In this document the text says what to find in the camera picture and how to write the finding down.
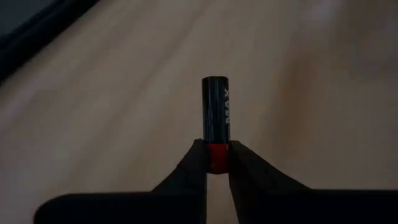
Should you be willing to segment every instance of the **wooden surface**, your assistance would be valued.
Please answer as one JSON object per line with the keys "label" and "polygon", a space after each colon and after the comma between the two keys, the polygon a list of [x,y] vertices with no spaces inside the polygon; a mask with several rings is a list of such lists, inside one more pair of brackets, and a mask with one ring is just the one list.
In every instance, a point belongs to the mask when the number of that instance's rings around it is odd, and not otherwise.
{"label": "wooden surface", "polygon": [[[103,0],[0,88],[0,223],[67,192],[150,190],[201,138],[201,78],[231,136],[302,183],[398,188],[395,1]],[[236,223],[209,176],[208,223]]]}

